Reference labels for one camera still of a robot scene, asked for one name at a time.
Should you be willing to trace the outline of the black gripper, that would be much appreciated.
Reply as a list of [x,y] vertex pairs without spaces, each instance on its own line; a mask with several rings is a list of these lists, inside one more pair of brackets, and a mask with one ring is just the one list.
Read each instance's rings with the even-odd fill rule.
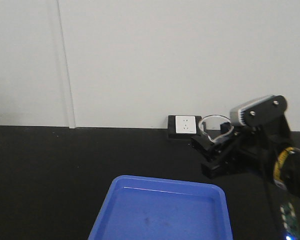
[[247,171],[273,178],[280,168],[280,153],[293,142],[283,113],[267,114],[255,126],[233,126],[223,120],[220,132],[227,135],[217,143],[198,135],[191,138],[192,147],[201,155],[202,172],[210,179]]

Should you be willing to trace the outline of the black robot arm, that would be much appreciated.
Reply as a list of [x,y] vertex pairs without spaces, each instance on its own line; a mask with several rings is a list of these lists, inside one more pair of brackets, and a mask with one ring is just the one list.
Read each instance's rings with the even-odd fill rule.
[[207,121],[198,122],[194,149],[203,155],[201,171],[210,179],[252,172],[261,177],[279,240],[300,240],[293,198],[300,198],[300,148],[294,146],[283,113],[251,115],[242,126],[218,115],[220,134],[211,137]]

